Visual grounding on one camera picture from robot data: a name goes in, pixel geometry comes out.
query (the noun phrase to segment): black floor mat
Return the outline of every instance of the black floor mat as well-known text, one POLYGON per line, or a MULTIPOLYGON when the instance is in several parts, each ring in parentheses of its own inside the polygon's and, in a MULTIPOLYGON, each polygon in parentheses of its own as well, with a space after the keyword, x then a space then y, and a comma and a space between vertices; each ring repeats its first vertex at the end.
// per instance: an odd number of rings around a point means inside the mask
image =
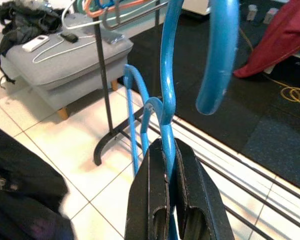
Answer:
MULTIPOLYGON (((252 45, 261 40, 267 25, 262 23, 270 8, 280 8, 281 3, 271 0, 241 1, 240 26, 252 45), (249 4, 258 5, 254 22, 246 22, 249 4)), ((154 78, 153 68, 155 30, 152 28, 131 38, 134 47, 128 63, 139 69, 151 96, 160 96, 160 80, 154 78)), ((174 47, 173 75, 177 97, 176 115, 208 133, 232 149, 243 153, 256 163, 300 188, 300 104, 280 96, 282 87, 262 73, 246 79, 233 77, 224 100, 213 115, 197 112, 195 101, 201 85, 209 42, 209 16, 181 14, 174 47)), ((240 36, 235 69, 247 61, 250 48, 240 36)), ((293 85, 291 76, 299 76, 300 64, 289 59, 278 64, 272 78, 293 85)))

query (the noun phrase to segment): black bag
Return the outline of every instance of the black bag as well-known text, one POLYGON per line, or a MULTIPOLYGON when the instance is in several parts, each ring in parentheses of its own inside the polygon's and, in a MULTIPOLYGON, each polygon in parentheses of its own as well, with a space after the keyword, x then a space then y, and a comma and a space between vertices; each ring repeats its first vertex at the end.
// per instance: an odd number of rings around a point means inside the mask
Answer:
MULTIPOLYGON (((24 44, 41 34, 53 34, 60 30, 62 9, 54 9, 52 12, 43 10, 31 10, 27 7, 17 6, 14 1, 8 1, 0 5, 0 23, 4 25, 4 34, 0 43, 0 56, 6 56, 8 50, 14 45, 24 44)), ((3 77, 7 82, 15 83, 3 69, 3 77)))
POLYGON ((73 240, 63 177, 0 130, 0 240, 73 240))

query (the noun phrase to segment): gray ottoman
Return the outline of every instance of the gray ottoman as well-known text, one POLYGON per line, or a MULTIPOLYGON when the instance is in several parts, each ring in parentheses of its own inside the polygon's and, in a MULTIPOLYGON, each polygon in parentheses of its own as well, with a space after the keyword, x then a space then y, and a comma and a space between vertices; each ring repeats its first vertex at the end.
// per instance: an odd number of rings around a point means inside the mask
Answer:
MULTIPOLYGON (((74 13, 70 14, 66 18, 66 21, 68 25, 77 25, 89 22, 91 19, 82 14, 74 13)), ((71 32, 79 37, 90 35, 89 31, 85 28, 71 30, 71 32)), ((66 106, 68 104, 96 89, 102 88, 96 43, 39 63, 33 63, 33 59, 39 53, 61 41, 60 37, 56 34, 49 35, 49 38, 49 42, 33 52, 25 52, 22 49, 22 45, 16 45, 8 51, 4 60, 11 64, 19 75, 53 109, 59 112, 63 119, 66 119, 68 117, 66 114, 66 106)), ((54 54, 91 43, 94 40, 94 37, 88 37, 81 38, 76 43, 64 41, 42 54, 36 59, 36 62, 54 54)), ((102 41, 102 45, 107 80, 109 83, 112 83, 112 88, 116 90, 117 79, 123 75, 124 65, 127 63, 127 55, 131 51, 133 43, 129 39, 124 38, 114 44, 102 41)))

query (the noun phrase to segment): blue hanger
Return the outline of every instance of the blue hanger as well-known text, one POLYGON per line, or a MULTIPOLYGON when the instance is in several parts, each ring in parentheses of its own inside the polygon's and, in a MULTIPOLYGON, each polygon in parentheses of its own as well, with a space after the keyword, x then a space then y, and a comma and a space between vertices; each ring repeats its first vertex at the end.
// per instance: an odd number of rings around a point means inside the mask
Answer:
MULTIPOLYGON (((82 5, 83 0, 77 0, 76 1, 76 9, 78 10, 79 13, 81 14, 86 14, 86 11, 83 9, 83 5, 82 5)), ((90 4, 90 10, 92 12, 97 11, 99 8, 98 6, 96 6, 95 2, 92 1, 90 4)))
MULTIPOLYGON (((160 80, 162 101, 150 97, 140 72, 132 65, 124 67, 123 82, 127 90, 129 124, 131 131, 131 153, 133 171, 136 175, 138 166, 138 150, 135 134, 135 119, 131 88, 136 82, 143 102, 143 118, 141 123, 142 152, 145 156, 148 147, 147 128, 152 112, 155 112, 161 133, 163 152, 166 157, 166 172, 169 184, 175 184, 172 175, 175 171, 176 148, 171 121, 176 110, 176 95, 173 82, 173 53, 179 15, 184 0, 170 0, 162 31, 160 53, 160 80)), ((231 79, 236 56, 239 29, 238 0, 211 0, 210 37, 207 64, 201 88, 196 100, 197 110, 206 115, 213 114, 219 107, 231 79)), ((173 193, 170 205, 174 207, 173 193)), ((169 239, 178 239, 175 220, 170 218, 169 239)))
POLYGON ((101 9, 105 9, 106 7, 112 7, 115 5, 114 0, 109 0, 107 3, 101 3, 100 0, 94 0, 95 5, 97 5, 101 9))

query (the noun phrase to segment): floor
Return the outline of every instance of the floor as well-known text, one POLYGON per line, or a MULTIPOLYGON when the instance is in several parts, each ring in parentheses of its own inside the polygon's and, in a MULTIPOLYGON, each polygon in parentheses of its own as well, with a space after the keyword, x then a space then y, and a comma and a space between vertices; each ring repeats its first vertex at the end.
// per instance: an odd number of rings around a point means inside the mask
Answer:
MULTIPOLYGON (((94 165, 94 148, 108 132, 102 93, 95 91, 71 104, 68 107, 70 118, 62 121, 22 79, 19 79, 16 85, 6 83, 4 85, 6 91, 0 88, 0 128, 63 175, 69 193, 60 211, 71 218, 77 239, 123 239, 128 193, 133 181, 130 143, 123 135, 118 135, 103 150, 102 165, 94 165)), ((141 98, 137 93, 133 96, 136 111, 142 105, 141 98)), ((112 120, 116 126, 128 116, 125 88, 121 86, 117 91, 111 92, 109 98, 112 120)), ((221 145, 182 119, 175 117, 175 120, 221 145)), ((158 122, 153 116, 151 125, 158 128, 158 122)), ((294 195, 177 124, 172 124, 172 128, 175 137, 188 143, 202 159, 300 222, 300 200, 294 195)), ((159 137, 150 129, 148 136, 151 142, 159 137)), ((299 189, 289 185, 278 176, 226 146, 223 147, 250 166, 266 173, 272 179, 277 179, 300 194, 299 189)), ((273 239, 300 240, 300 228, 210 168, 205 167, 205 169, 219 188, 224 204, 229 208, 273 239)), ((228 218, 235 239, 263 239, 231 214, 228 214, 228 218)))

